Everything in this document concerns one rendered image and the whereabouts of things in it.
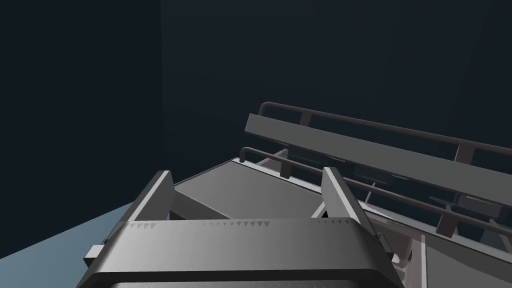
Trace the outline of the grey drawer cabinet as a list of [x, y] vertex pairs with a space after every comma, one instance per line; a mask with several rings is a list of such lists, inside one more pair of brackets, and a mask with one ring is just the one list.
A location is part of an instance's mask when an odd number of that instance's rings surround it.
[[[268, 107], [265, 109], [262, 117], [275, 119], [287, 123], [292, 123], [296, 125], [300, 125], [301, 113], [297, 111], [291, 111], [286, 109], [281, 109], [277, 107]], [[448, 208], [451, 211], [465, 215], [466, 217], [470, 217], [473, 219], [477, 219], [479, 221], [483, 221], [486, 223], [496, 223], [500, 227], [512, 230], [512, 207], [505, 206], [503, 204], [497, 204], [490, 201], [483, 200], [481, 198], [471, 197], [466, 194], [462, 194], [460, 192], [454, 192], [452, 190], [447, 190], [444, 188], [439, 188], [432, 184], [426, 184], [423, 182], [419, 182], [416, 180], [411, 180], [397, 174], [392, 174], [387, 171], [378, 170], [375, 168], [371, 168], [368, 166], [364, 166], [361, 164], [356, 164], [353, 162], [345, 161], [340, 158], [327, 156], [325, 154], [321, 154], [319, 152], [315, 152], [312, 150], [307, 150], [304, 148], [300, 148], [298, 146], [294, 146], [291, 144], [286, 144], [282, 142], [278, 142], [275, 140], [263, 138], [265, 140], [270, 140], [272, 142], [281, 144], [283, 149], [275, 153], [275, 156], [279, 156], [291, 161], [295, 161], [322, 171], [322, 168], [330, 166], [338, 166], [340, 173], [345, 177], [349, 178], [370, 186], [375, 186], [377, 188], [390, 191], [392, 193], [396, 193], [399, 195], [403, 195], [405, 197], [427, 203], [442, 209]], [[268, 164], [270, 161], [275, 161], [264, 156], [260, 156], [254, 153], [247, 152], [246, 160], [251, 163], [258, 164], [260, 162], [264, 162]], [[280, 162], [276, 162], [277, 171], [280, 176], [280, 172], [282, 170], [282, 164]], [[303, 181], [306, 181], [311, 184], [315, 184], [321, 188], [322, 182], [322, 174], [311, 173], [296, 167], [291, 167], [290, 177], [294, 177]], [[351, 191], [358, 198], [359, 204], [361, 201], [365, 201], [367, 198], [373, 195], [380, 195], [383, 197], [383, 201], [387, 203], [392, 209], [398, 209], [402, 212], [411, 212], [412, 218], [417, 219], [424, 223], [430, 223], [436, 230], [437, 224], [440, 221], [442, 215], [421, 209], [419, 207], [415, 207], [413, 205], [397, 201], [395, 199], [391, 199], [385, 197], [381, 194], [377, 194], [375, 192], [370, 192], [355, 186], [348, 185], [351, 188]], [[324, 207], [324, 212], [320, 215], [313, 217], [300, 217], [300, 218], [320, 218], [326, 217], [327, 209], [322, 197], [322, 203]], [[502, 241], [500, 235], [497, 233], [485, 230], [480, 227], [467, 224], [465, 222], [459, 222], [457, 224], [457, 228], [455, 231], [460, 231], [463, 237], [468, 238], [470, 240], [484, 243], [490, 242], [492, 244], [496, 244], [497, 248], [503, 250], [508, 253], [512, 253], [512, 237], [508, 238], [510, 244], [505, 245]]]

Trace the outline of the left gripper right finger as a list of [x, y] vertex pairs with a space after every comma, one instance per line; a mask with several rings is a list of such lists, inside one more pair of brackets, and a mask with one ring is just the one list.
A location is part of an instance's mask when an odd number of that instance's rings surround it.
[[323, 168], [320, 190], [330, 218], [366, 218], [364, 210], [337, 168]]

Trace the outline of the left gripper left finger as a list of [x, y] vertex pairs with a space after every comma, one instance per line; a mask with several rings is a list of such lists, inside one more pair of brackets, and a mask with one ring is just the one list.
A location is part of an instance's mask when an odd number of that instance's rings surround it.
[[169, 170], [157, 171], [104, 241], [108, 242], [126, 222], [166, 220], [175, 195], [172, 173]]

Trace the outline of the grey narrow drawer front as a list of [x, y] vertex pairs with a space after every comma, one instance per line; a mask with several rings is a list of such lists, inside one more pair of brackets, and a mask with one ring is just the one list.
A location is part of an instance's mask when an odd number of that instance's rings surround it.
[[512, 208], [512, 174], [251, 114], [245, 131]]

